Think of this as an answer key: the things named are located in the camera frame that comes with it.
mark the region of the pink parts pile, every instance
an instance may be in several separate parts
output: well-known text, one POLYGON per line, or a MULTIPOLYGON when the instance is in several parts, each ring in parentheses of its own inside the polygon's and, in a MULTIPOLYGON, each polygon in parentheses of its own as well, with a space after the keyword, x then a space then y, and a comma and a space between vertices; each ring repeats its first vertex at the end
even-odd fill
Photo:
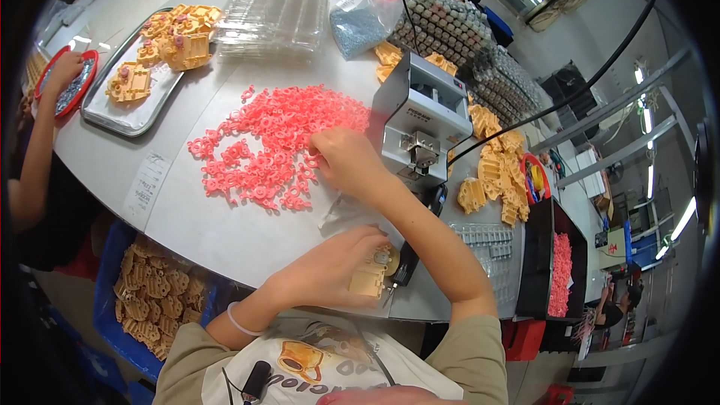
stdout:
POLYGON ((552 259, 552 285, 550 287, 550 302, 547 314, 554 317, 565 317, 567 314, 567 297, 570 290, 572 261, 570 259, 570 239, 567 234, 555 233, 555 250, 552 259))
MULTIPOLYGON (((237 205, 230 196, 235 188, 240 200, 266 209, 277 210, 278 203, 297 211, 309 208, 311 203, 300 193, 309 196, 308 181, 317 180, 312 169, 318 162, 305 152, 304 163, 296 167, 294 156, 307 149, 311 135, 321 130, 341 126, 364 132, 370 113, 362 102, 323 87, 275 88, 271 93, 265 89, 249 104, 231 112, 217 129, 208 129, 202 138, 188 141, 190 153, 205 160, 200 169, 207 176, 202 180, 205 195, 220 191, 228 202, 237 205), (215 148, 223 137, 244 133, 259 138, 263 150, 253 153, 243 138, 215 158, 215 148), (249 163, 240 165, 244 159, 249 163)), ((254 86, 250 85, 240 97, 244 102, 253 94, 254 86)))

